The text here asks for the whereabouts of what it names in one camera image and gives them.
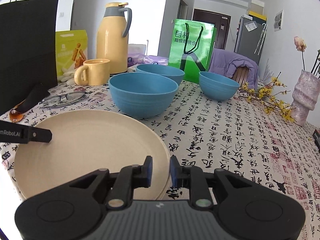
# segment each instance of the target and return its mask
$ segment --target blue bowl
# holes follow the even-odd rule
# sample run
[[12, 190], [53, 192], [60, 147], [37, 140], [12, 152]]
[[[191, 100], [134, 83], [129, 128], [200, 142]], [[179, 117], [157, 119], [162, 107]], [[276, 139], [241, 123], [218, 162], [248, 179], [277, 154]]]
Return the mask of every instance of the blue bowl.
[[180, 85], [184, 77], [184, 71], [181, 69], [157, 64], [139, 65], [137, 66], [136, 71], [141, 73], [153, 73], [164, 77], [168, 77], [174, 80], [178, 85]]
[[163, 113], [177, 93], [178, 84], [151, 73], [123, 73], [109, 79], [112, 99], [124, 113], [147, 118]]
[[238, 82], [210, 72], [200, 72], [199, 84], [207, 97], [219, 101], [232, 98], [240, 87]]

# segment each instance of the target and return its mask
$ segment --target yellow mug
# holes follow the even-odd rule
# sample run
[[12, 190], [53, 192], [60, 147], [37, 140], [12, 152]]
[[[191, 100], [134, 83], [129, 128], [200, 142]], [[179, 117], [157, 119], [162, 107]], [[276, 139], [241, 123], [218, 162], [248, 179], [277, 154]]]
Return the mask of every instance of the yellow mug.
[[89, 59], [83, 62], [75, 72], [75, 83], [80, 86], [100, 86], [106, 84], [110, 78], [110, 60]]

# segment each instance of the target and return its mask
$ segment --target table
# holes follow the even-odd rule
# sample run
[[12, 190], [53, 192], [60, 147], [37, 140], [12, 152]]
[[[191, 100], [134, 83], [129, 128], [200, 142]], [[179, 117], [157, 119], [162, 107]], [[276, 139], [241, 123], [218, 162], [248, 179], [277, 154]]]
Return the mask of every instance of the table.
[[[65, 83], [52, 94], [86, 91], [89, 99], [60, 109], [34, 107], [21, 124], [34, 126], [50, 116], [77, 109], [121, 111], [112, 101], [108, 85], [79, 87]], [[9, 120], [8, 113], [0, 117]], [[183, 81], [172, 104], [161, 115], [140, 119], [164, 141], [181, 165], [196, 165], [205, 172], [224, 168], [296, 199], [306, 212], [299, 239], [320, 238], [320, 164], [310, 124], [299, 127], [267, 115], [258, 104], [240, 94], [220, 102], [207, 98], [199, 85]], [[1, 143], [2, 164], [17, 192], [14, 155], [17, 144]], [[165, 199], [188, 198], [188, 190], [170, 187]]]

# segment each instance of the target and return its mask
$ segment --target purple package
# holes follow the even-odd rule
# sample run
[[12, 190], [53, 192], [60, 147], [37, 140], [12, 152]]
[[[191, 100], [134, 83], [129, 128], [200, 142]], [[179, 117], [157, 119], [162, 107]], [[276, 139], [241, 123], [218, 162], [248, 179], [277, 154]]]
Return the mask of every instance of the purple package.
[[128, 67], [137, 64], [144, 64], [143, 59], [146, 55], [140, 53], [128, 54]]
[[143, 58], [144, 64], [157, 64], [157, 65], [168, 65], [168, 58], [159, 56], [145, 56]]

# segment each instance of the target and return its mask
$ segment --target yellow thermos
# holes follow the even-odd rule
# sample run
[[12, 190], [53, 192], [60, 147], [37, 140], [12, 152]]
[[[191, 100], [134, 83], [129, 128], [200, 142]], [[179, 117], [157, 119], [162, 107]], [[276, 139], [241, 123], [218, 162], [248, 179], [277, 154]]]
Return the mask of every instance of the yellow thermos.
[[[103, 20], [97, 34], [97, 57], [109, 59], [110, 74], [126, 72], [128, 69], [128, 39], [132, 11], [124, 6], [128, 3], [107, 3]], [[124, 12], [128, 12], [128, 22]]]

